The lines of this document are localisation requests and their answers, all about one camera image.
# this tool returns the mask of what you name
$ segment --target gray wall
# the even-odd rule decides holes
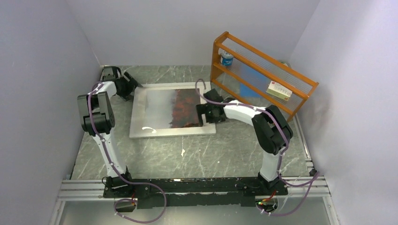
[[[321,1],[290,63],[319,81],[299,112],[347,224],[398,224],[397,1]]]
[[[0,224],[48,224],[100,66],[64,0],[3,0],[0,28]]]
[[[290,57],[319,0],[67,0],[104,65],[208,65],[224,31]]]

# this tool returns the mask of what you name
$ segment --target gray marble surface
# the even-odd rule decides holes
[[[194,82],[199,78],[210,80],[210,66],[120,68],[122,72],[129,72],[140,83]],[[239,93],[239,83],[233,78],[222,75],[219,80]],[[229,96],[220,88],[215,88],[224,98]],[[257,106],[269,105],[263,98],[248,100]],[[229,120],[216,125],[215,135],[130,139],[132,102],[126,102],[118,96],[111,97],[110,101],[116,120],[117,146],[133,178],[257,176],[261,168],[263,150],[250,125]],[[294,137],[283,158],[282,175],[308,175],[304,146],[293,120],[290,126]],[[97,180],[104,176],[106,168],[100,150],[86,133],[77,155],[72,179]]]

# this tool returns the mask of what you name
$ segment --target framed picture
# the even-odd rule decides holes
[[[198,84],[201,94],[203,84]],[[145,84],[134,91],[130,138],[215,134],[215,124],[199,126],[196,105],[206,103],[194,82]]]

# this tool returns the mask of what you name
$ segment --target purple cable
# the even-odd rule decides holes
[[[212,101],[212,100],[209,100],[209,99],[205,98],[205,97],[199,92],[199,89],[198,89],[198,82],[199,82],[199,81],[202,81],[202,83],[203,83],[203,85],[205,86],[205,89],[206,89],[206,83],[205,83],[205,81],[204,81],[203,79],[198,79],[198,80],[195,82],[195,90],[196,90],[196,93],[197,93],[202,99],[204,99],[206,102],[211,103],[211,104],[214,104],[214,105],[242,105],[242,106],[245,106],[245,107],[254,109],[254,106],[248,105],[248,104],[245,104],[245,103],[239,103],[239,104],[235,104],[235,103],[222,103],[222,102],[215,102],[215,101]],[[260,111],[260,112],[263,112],[263,113],[265,113],[269,118],[271,118],[271,120],[272,120],[272,122],[274,123],[276,129],[277,129],[277,130],[279,131],[279,133],[281,134],[282,139],[285,141],[286,148],[285,148],[284,150],[281,151],[281,153],[280,153],[280,155],[279,155],[278,166],[277,166],[277,171],[280,171],[281,166],[282,166],[282,157],[283,157],[284,153],[286,152],[286,150],[289,148],[289,142],[287,141],[287,138],[286,138],[285,134],[283,133],[281,127],[280,127],[279,124],[277,123],[276,119],[272,116],[272,114],[270,114],[269,112],[267,112],[267,111],[265,111],[265,110],[259,109],[259,108],[256,108],[255,110]],[[309,191],[310,191],[310,189],[311,189],[312,183],[313,183],[314,180],[316,180],[318,177],[319,177],[319,172],[316,172],[316,174],[314,175],[314,177],[313,177],[311,180],[309,180],[308,182],[305,182],[305,183],[302,183],[302,184],[290,184],[290,183],[288,183],[285,179],[283,179],[282,176],[281,176],[281,174],[278,172],[278,178],[279,178],[283,183],[285,183],[286,185],[289,185],[289,186],[291,186],[291,187],[302,187],[302,186],[305,186],[305,185],[307,185],[307,184],[310,184],[310,185],[308,186],[308,190],[307,190],[306,194],[304,195],[303,199],[301,200],[301,202],[298,204],[298,206],[297,206],[294,210],[292,210],[291,212],[288,212],[288,213],[283,213],[283,214],[270,214],[270,215],[272,215],[272,216],[287,216],[287,215],[290,215],[291,213],[294,213],[294,212],[301,206],[301,204],[304,202],[304,200],[307,198],[307,195],[308,195],[308,193],[309,193]]]
[[[160,192],[162,193],[163,197],[164,197],[164,206],[163,206],[163,210],[162,210],[162,212],[161,212],[155,219],[148,220],[148,221],[139,221],[139,220],[135,220],[135,219],[132,219],[132,218],[130,218],[130,217],[124,216],[124,215],[122,215],[121,213],[117,212],[117,210],[116,210],[116,205],[117,205],[118,203],[121,203],[121,202],[131,202],[131,203],[135,203],[135,202],[136,202],[135,200],[128,199],[128,198],[120,199],[120,200],[118,200],[117,202],[114,203],[115,215],[118,215],[118,216],[120,216],[120,217],[122,217],[122,218],[124,218],[124,219],[127,219],[127,220],[129,220],[129,221],[131,221],[131,222],[135,222],[135,223],[140,223],[140,224],[149,224],[149,223],[152,223],[152,222],[158,220],[161,216],[163,216],[163,214],[164,214],[164,212],[165,212],[165,210],[166,210],[166,206],[167,206],[166,194],[164,193],[164,191],[163,191],[159,186],[157,186],[157,185],[155,185],[155,184],[152,184],[152,183],[145,183],[145,182],[131,182],[131,181],[126,180],[124,177],[122,177],[122,175],[120,174],[120,172],[119,172],[119,171],[117,170],[117,168],[113,165],[113,162],[112,162],[112,160],[111,160],[111,158],[110,158],[110,156],[109,156],[108,150],[107,150],[107,146],[105,145],[104,139],[103,139],[102,135],[100,135],[100,134],[98,133],[98,130],[96,129],[96,127],[95,127],[95,125],[94,125],[94,119],[93,119],[93,117],[92,117],[91,97],[92,97],[92,95],[93,95],[94,93],[96,93],[96,92],[97,92],[100,88],[102,88],[103,86],[104,86],[103,83],[97,82],[97,83],[94,85],[94,87],[93,87],[94,90],[91,91],[91,92],[89,93],[87,102],[88,102],[88,112],[89,112],[89,116],[90,116],[90,122],[91,122],[91,125],[92,125],[92,129],[93,129],[94,133],[95,133],[96,135],[98,135],[98,137],[100,138],[100,140],[101,140],[101,142],[102,142],[102,147],[104,148],[104,152],[105,152],[105,155],[106,155],[106,157],[107,157],[107,159],[108,159],[109,164],[111,165],[111,167],[112,167],[112,169],[115,171],[115,173],[119,176],[119,178],[120,178],[121,180],[123,180],[125,183],[127,183],[127,184],[132,184],[132,185],[150,185],[150,186],[152,186],[152,187],[155,187],[155,188],[159,189]]]

